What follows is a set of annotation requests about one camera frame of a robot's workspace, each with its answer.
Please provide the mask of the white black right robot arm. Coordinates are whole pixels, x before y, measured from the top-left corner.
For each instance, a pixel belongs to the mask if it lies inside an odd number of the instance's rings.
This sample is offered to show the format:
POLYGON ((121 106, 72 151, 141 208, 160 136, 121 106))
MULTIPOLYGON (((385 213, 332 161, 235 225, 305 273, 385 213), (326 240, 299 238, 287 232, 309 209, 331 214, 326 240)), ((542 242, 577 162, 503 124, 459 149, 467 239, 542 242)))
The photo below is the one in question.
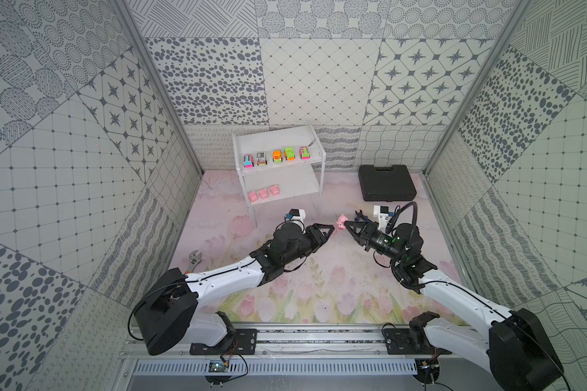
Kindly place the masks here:
POLYGON ((386 223, 360 214, 343 228, 365 251, 387 257, 387 268, 407 290, 428 297, 467 322, 457 326, 427 311, 409 323, 416 346, 448 350, 488 371, 505 390, 543 390, 564 380, 564 366, 533 312, 499 305, 469 290, 422 255, 417 215, 399 223, 397 207, 386 223))

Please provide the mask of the green orange toy mixer truck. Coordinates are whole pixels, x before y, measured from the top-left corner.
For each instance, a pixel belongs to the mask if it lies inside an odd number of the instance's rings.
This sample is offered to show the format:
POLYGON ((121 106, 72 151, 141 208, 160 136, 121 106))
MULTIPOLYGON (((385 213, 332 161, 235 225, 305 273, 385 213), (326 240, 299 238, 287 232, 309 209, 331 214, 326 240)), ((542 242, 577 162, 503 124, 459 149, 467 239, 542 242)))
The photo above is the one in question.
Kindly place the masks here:
POLYGON ((274 163, 280 164, 285 160, 284 152, 282 150, 275 150, 272 153, 272 160, 274 163))

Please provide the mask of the pink teal toy truck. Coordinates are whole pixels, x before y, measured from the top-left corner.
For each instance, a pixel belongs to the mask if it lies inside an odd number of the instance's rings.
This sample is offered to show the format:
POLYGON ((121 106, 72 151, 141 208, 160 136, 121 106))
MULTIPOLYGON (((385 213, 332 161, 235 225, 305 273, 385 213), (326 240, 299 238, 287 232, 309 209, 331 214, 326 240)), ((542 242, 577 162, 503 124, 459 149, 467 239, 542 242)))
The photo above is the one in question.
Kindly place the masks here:
POLYGON ((246 154, 243 156, 243 167, 246 169, 249 168, 253 168, 254 167, 254 158, 251 156, 251 154, 246 154))

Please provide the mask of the orange handled adjustable wrench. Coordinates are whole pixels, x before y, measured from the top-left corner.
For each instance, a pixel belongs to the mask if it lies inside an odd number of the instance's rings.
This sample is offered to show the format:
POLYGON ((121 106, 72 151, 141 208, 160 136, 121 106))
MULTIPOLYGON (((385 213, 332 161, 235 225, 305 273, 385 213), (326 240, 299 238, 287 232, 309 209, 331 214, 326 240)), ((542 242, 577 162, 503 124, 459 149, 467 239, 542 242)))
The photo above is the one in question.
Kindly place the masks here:
POLYGON ((195 268, 202 262, 202 252, 199 250, 194 250, 190 252, 188 255, 188 267, 186 272, 191 274, 194 272, 195 268))

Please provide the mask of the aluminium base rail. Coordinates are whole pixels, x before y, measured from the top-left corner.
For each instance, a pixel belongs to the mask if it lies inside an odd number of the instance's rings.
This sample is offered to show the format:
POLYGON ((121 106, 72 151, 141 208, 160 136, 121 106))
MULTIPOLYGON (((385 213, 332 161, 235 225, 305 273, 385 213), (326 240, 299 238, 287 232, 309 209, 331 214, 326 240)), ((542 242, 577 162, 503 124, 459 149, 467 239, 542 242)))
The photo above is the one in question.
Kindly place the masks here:
POLYGON ((238 376, 411 376, 436 358, 463 358, 489 369, 489 342, 476 330, 444 319, 429 323, 429 345, 417 345, 405 326, 239 324, 233 354, 189 343, 157 356, 129 340, 119 358, 122 375, 198 376, 223 381, 238 376))

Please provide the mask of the black plastic tool case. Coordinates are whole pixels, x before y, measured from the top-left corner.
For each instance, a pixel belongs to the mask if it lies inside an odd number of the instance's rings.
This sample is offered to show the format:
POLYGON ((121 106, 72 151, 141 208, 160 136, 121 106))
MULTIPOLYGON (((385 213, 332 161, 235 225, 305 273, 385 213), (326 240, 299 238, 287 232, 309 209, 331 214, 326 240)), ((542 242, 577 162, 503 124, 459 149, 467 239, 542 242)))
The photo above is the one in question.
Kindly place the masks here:
POLYGON ((404 165, 376 167, 363 165, 358 169, 360 189, 365 201, 412 201, 417 190, 404 165))

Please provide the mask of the orange green toy dump truck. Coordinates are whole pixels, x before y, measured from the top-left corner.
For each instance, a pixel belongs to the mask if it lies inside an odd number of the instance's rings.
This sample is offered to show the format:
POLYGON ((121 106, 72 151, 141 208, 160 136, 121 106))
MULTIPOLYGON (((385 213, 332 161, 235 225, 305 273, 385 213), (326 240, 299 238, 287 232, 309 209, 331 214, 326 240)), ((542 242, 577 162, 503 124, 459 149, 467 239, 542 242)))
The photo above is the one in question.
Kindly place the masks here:
POLYGON ((293 161, 296 157, 294 149, 292 147, 285 148, 284 157, 286 161, 293 161))

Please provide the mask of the white two-tier shelf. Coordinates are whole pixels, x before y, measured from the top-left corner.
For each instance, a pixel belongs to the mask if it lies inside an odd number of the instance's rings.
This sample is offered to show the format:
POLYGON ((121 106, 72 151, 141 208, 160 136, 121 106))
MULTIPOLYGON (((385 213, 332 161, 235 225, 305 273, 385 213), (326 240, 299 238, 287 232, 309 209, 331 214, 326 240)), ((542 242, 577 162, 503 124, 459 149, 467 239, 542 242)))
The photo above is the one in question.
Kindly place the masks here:
POLYGON ((235 168, 250 221, 256 205, 322 194, 327 153, 311 123, 232 135, 235 168))

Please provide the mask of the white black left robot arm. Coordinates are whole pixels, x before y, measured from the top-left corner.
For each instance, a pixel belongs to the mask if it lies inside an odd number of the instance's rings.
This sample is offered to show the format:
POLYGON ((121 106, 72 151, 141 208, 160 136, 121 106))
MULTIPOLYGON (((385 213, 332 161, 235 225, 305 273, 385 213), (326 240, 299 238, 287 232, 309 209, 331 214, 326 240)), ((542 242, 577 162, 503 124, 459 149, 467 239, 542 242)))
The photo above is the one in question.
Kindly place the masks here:
POLYGON ((136 321, 140 340, 150 355, 165 353, 183 339, 226 353, 236 334, 233 323, 222 311, 207 313, 203 309, 233 293, 277 279, 291 262, 317 252, 334 230, 334 226, 320 223, 303 227, 300 221, 283 222, 272 239, 239 262, 202 273, 170 269, 137 301, 129 319, 136 321))

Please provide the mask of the pink green toy truck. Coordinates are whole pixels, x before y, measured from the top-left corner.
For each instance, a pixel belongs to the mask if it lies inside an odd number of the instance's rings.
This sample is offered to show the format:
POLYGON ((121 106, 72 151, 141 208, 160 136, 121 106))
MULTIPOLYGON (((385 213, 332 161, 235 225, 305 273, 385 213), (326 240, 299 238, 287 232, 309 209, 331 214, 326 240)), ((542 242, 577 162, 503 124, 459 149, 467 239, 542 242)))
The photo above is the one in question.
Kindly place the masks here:
POLYGON ((308 160, 311 158, 311 153, 308 147, 301 147, 299 150, 299 154, 302 160, 308 160))

